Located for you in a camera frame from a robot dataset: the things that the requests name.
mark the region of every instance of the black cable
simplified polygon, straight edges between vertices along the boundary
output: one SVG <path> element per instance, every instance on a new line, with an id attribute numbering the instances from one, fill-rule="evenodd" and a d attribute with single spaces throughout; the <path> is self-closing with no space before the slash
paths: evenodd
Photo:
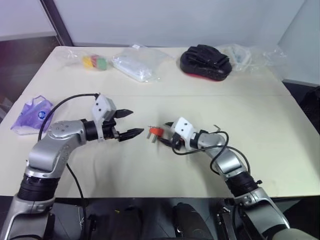
<path id="1" fill-rule="evenodd" d="M 210 170 L 212 172 L 214 172 L 215 174 L 219 175 L 219 173 L 214 170 L 213 164 L 215 162 L 215 160 L 217 160 L 217 158 L 223 153 L 223 151 L 227 148 L 228 143 L 229 143 L 229 135 L 226 131 L 215 131 L 215 132 L 211 132 L 209 134 L 225 134 L 225 143 L 223 145 L 223 148 L 221 149 L 221 151 L 219 151 L 219 153 L 211 160 L 210 162 Z"/>
<path id="2" fill-rule="evenodd" d="M 251 167 L 250 167 L 250 164 L 249 164 L 249 161 L 248 159 L 246 158 L 246 156 L 238 149 L 236 149 L 235 147 L 232 147 L 232 146 L 227 146 L 226 144 L 225 145 L 213 145 L 213 146 L 207 146 L 207 147 L 204 147 L 204 148 L 199 148 L 199 149 L 196 149 L 196 150 L 192 150 L 192 151 L 187 151 L 187 152 L 177 152 L 175 150 L 175 147 L 174 147 L 174 143 L 177 141 L 176 139 L 177 137 L 175 135 L 173 135 L 173 139 L 172 139 L 172 151 L 177 154 L 177 155 L 180 155 L 180 156 L 184 156 L 184 155 L 189 155 L 189 154 L 195 154 L 195 153 L 198 153 L 198 152 L 203 152 L 205 150 L 209 150 L 209 149 L 215 149 L 215 148 L 224 148 L 224 149 L 230 149 L 230 150 L 233 150 L 235 152 L 237 152 L 238 154 L 241 155 L 241 157 L 244 159 L 245 161 L 245 164 L 246 164 L 246 167 L 247 167 L 247 170 L 249 172 L 249 174 L 251 173 Z"/>
<path id="3" fill-rule="evenodd" d="M 238 230 L 237 230 L 237 227 L 236 227 L 236 212 L 237 212 L 237 208 L 238 208 L 238 206 L 234 205 L 234 207 L 232 209 L 232 228 L 233 228 L 233 231 L 234 231 L 236 239 L 239 239 Z"/>
<path id="4" fill-rule="evenodd" d="M 45 128 L 45 125 L 47 123 L 47 121 L 49 120 L 49 118 L 51 117 L 51 115 L 55 112 L 55 110 L 57 110 L 58 107 L 60 107 L 62 104 L 64 104 L 65 102 L 69 101 L 70 99 L 75 99 L 75 98 L 78 98 L 78 97 L 86 97 L 86 96 L 93 96 L 95 97 L 95 99 L 98 98 L 99 94 L 98 93 L 85 93 L 85 94 L 77 94 L 77 95 L 73 95 L 73 96 L 70 96 L 64 100 L 62 100 L 61 102 L 59 102 L 49 113 L 48 115 L 45 117 L 45 119 L 43 120 L 43 123 L 40 127 L 40 130 L 39 130 L 39 135 L 38 135 L 38 142 L 41 140 L 41 137 L 42 137 L 42 132 L 44 131 L 44 128 Z M 79 181 L 76 177 L 76 175 L 74 174 L 74 172 L 71 170 L 70 166 L 68 163 L 66 163 L 66 167 L 68 168 L 70 174 L 72 175 L 74 181 L 75 181 L 75 184 L 79 190 L 79 193 L 80 193 L 80 198 L 81 198 L 81 204 L 82 204 L 82 211 L 83 211 L 83 227 L 82 227 L 82 232 L 81 232 L 81 236 L 82 236 L 82 239 L 85 240 L 87 238 L 87 235 L 86 235 L 86 230 L 87 230 L 87 211 L 86 211 L 86 201 L 85 201 L 85 198 L 84 198 L 84 195 L 83 195 L 83 192 L 82 192 L 82 189 L 80 187 L 80 184 L 79 184 Z"/>
<path id="5" fill-rule="evenodd" d="M 39 135 L 38 135 L 38 142 L 41 140 L 42 137 L 42 132 L 44 131 L 45 125 L 47 123 L 47 121 L 49 120 L 49 118 L 51 117 L 51 115 L 55 112 L 55 110 L 57 110 L 58 107 L 60 107 L 62 104 L 64 104 L 65 102 L 69 101 L 70 99 L 75 99 L 78 97 L 86 97 L 86 96 L 94 96 L 96 99 L 99 96 L 98 93 L 85 93 L 85 94 L 77 94 L 77 95 L 73 95 L 70 96 L 64 100 L 62 100 L 61 102 L 59 102 L 54 108 L 52 108 L 52 110 L 48 113 L 48 115 L 45 117 L 45 119 L 43 120 L 43 123 L 40 127 L 39 130 Z"/>

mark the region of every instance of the white wall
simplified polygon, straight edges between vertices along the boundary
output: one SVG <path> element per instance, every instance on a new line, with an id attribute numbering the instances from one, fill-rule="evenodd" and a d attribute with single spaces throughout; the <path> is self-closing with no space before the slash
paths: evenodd
<path id="1" fill-rule="evenodd" d="M 0 41 L 55 35 L 39 0 L 0 0 Z"/>
<path id="2" fill-rule="evenodd" d="M 75 45 L 276 45 L 304 0 L 54 0 Z"/>
<path id="3" fill-rule="evenodd" d="M 320 1 L 306 0 L 279 46 L 289 58 L 287 79 L 320 85 Z"/>

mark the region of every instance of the plastic bag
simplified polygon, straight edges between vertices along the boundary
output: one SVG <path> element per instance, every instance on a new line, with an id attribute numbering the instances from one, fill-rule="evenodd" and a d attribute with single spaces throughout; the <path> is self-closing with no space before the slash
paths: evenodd
<path id="1" fill-rule="evenodd" d="M 171 57 L 154 48 L 134 44 L 113 56 L 112 65 L 139 82 L 160 79 L 159 65 Z"/>
<path id="2" fill-rule="evenodd" d="M 232 70 L 235 72 L 255 72 L 267 66 L 285 78 L 288 58 L 279 46 L 251 46 L 226 44 L 216 47 L 230 58 Z"/>
<path id="3" fill-rule="evenodd" d="M 106 57 L 83 50 L 62 48 L 56 52 L 56 57 L 66 66 L 82 66 L 90 70 L 105 71 L 108 68 Z"/>
<path id="4" fill-rule="evenodd" d="M 19 135 L 38 134 L 52 106 L 53 104 L 41 95 L 33 98 L 24 104 L 20 115 L 10 129 Z M 46 122 L 44 132 L 48 129 L 52 117 L 51 115 Z"/>

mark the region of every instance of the yellow block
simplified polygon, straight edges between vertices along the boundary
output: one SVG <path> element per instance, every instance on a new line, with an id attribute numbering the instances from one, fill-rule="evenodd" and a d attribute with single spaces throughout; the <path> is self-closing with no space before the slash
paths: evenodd
<path id="1" fill-rule="evenodd" d="M 85 68 L 91 69 L 91 68 L 94 67 L 92 62 L 91 62 L 91 57 L 90 56 L 84 56 L 82 58 L 82 63 L 83 63 Z"/>

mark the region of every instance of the table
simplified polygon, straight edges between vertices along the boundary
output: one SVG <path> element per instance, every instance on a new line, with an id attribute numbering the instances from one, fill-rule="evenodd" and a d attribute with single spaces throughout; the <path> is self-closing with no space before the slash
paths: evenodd
<path id="1" fill-rule="evenodd" d="M 212 82 L 183 74 L 174 61 L 165 63 L 160 82 L 139 83 L 118 70 L 96 72 L 65 67 L 57 47 L 0 125 L 0 195 L 19 189 L 25 160 L 37 136 L 18 136 L 10 126 L 23 105 L 39 94 L 54 104 L 71 95 L 101 92 L 118 109 L 134 114 L 117 119 L 116 129 L 145 128 L 134 139 L 88 142 L 69 159 L 85 197 L 230 197 L 219 176 L 209 170 L 204 153 L 178 156 L 160 143 L 146 139 L 148 126 L 159 126 L 183 116 L 197 129 L 214 131 L 218 125 L 230 135 L 230 145 L 241 150 L 252 176 L 263 181 L 271 197 L 320 194 L 320 138 L 293 97 L 267 68 L 255 74 L 230 75 Z M 87 47 L 111 57 L 122 48 Z M 178 58 L 185 48 L 162 48 Z M 94 99 L 73 99 L 57 110 L 53 121 L 91 120 Z M 64 171 L 57 197 L 79 197 L 72 176 Z"/>

